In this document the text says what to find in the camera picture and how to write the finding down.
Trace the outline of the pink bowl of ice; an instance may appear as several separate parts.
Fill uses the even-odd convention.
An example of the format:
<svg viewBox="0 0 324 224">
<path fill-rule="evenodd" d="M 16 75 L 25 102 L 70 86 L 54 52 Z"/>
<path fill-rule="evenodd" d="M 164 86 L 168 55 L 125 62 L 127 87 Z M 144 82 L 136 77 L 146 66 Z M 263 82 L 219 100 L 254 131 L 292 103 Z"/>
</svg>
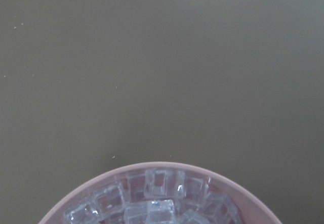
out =
<svg viewBox="0 0 324 224">
<path fill-rule="evenodd" d="M 174 162 L 124 166 L 82 184 L 42 223 L 279 223 L 258 198 L 212 171 Z"/>
</svg>

